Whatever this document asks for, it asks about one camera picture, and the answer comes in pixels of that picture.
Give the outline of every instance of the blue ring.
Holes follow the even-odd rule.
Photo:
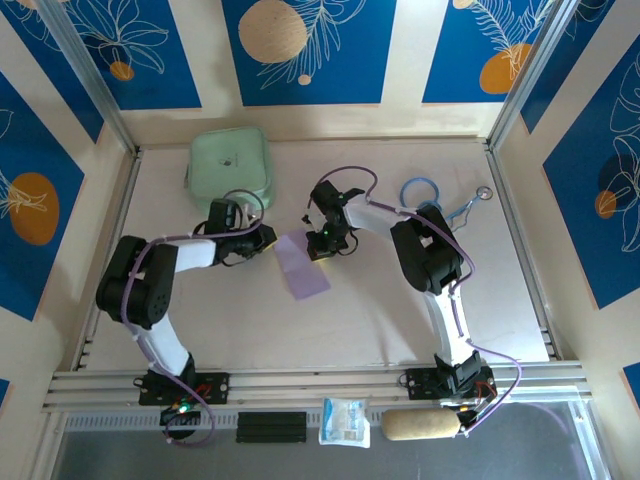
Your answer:
[[[430,178],[427,178],[427,177],[416,177],[416,178],[412,178],[411,180],[408,180],[407,182],[405,182],[405,184],[400,189],[400,205],[402,205],[405,208],[407,207],[407,202],[405,202],[405,200],[404,200],[405,191],[407,190],[407,187],[409,187],[410,185],[412,185],[414,183],[417,183],[417,182],[428,183],[429,185],[431,185],[431,187],[433,188],[433,190],[435,192],[435,198],[433,200],[427,200],[425,202],[422,202],[420,204],[420,206],[422,206],[424,204],[435,205],[436,207],[438,207],[438,209],[440,211],[442,211],[442,207],[438,203],[438,200],[440,200],[440,189],[438,188],[438,185],[436,185],[436,182],[434,182],[433,180],[431,180]]]

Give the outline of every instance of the aluminum frame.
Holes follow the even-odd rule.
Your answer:
[[[421,366],[433,367],[230,370],[228,403],[216,408],[313,408],[320,406],[326,397],[368,398],[371,406],[446,405],[441,401],[411,401],[407,389],[400,386],[407,368]],[[498,391],[506,391],[515,381],[515,367],[496,364],[492,368]],[[580,362],[524,363],[523,370],[523,379],[512,393],[512,401],[575,400],[576,392],[584,400],[591,398]],[[43,411],[159,410],[159,407],[138,405],[139,391],[133,381],[144,374],[144,371],[57,372],[45,397]]]
[[[122,196],[119,199],[118,207],[116,211],[116,216],[113,221],[113,228],[109,233],[109,239],[107,242],[107,246],[104,250],[104,258],[100,259],[102,263],[102,268],[100,269],[100,275],[104,273],[107,268],[109,258],[113,254],[120,235],[122,234],[122,230],[124,228],[124,222],[127,216],[127,211],[129,209],[129,205],[131,204],[131,197],[133,196],[133,190],[135,188],[136,180],[138,178],[138,172],[140,171],[140,162],[142,160],[142,154],[138,153],[131,164],[129,165],[129,171],[127,174],[127,182],[124,190],[122,191]],[[77,370],[81,368],[81,362],[83,355],[86,354],[85,350],[88,345],[93,341],[93,337],[95,336],[96,329],[98,328],[98,315],[100,311],[96,306],[95,302],[91,303],[89,307],[89,311],[87,312],[84,322],[82,324],[82,329],[80,332],[80,336],[76,343],[76,347],[73,354],[73,359],[71,363],[71,370]]]
[[[521,74],[516,77],[498,118],[487,136],[487,144],[491,151],[500,147],[511,125],[520,115],[524,102],[540,78],[542,70],[547,65],[549,57],[580,2],[581,0],[556,0],[551,14],[534,42],[531,53],[522,66]]]
[[[584,458],[589,468],[591,478],[612,479],[613,476],[605,461],[605,455],[601,448],[595,429],[595,421],[587,405],[570,402],[569,409],[578,433],[580,447],[584,452]]]
[[[111,90],[91,59],[64,7],[57,0],[34,0],[38,15],[60,47],[69,66],[86,90],[104,121],[122,146],[134,156],[138,148],[127,128]]]
[[[33,454],[33,462],[22,472],[23,480],[49,480],[53,475],[58,452],[67,425],[66,413],[43,413],[38,431],[40,441]]]
[[[520,262],[520,269],[524,275],[524,280],[529,290],[529,296],[531,297],[531,303],[533,309],[538,317],[538,323],[542,327],[543,331],[546,330],[546,334],[549,336],[552,346],[553,357],[562,359],[562,350],[556,342],[556,335],[553,323],[549,320],[549,313],[547,309],[547,300],[544,295],[544,289],[538,280],[534,263],[532,260],[531,249],[529,248],[526,237],[522,234],[522,223],[520,221],[515,203],[513,201],[513,195],[504,180],[502,164],[500,163],[500,156],[496,150],[492,150],[489,146],[486,146],[486,158],[493,176],[493,181],[496,185],[498,198],[502,203],[502,209],[504,211],[507,226],[511,233],[511,239],[516,249],[516,255]]]

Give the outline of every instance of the mint green lunch box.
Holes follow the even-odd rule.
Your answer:
[[[265,208],[274,200],[269,143],[257,127],[230,128],[198,135],[191,142],[187,185],[204,215],[214,198],[242,188],[255,193]],[[260,208],[249,194],[234,194],[240,203]]]

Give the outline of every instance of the plastic bag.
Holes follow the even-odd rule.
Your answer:
[[[320,426],[320,445],[369,448],[371,425],[366,400],[325,398]]]

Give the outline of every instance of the purple cloth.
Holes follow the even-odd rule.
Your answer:
[[[331,288],[322,269],[307,255],[304,230],[295,230],[278,239],[274,246],[280,269],[296,300],[303,300]]]

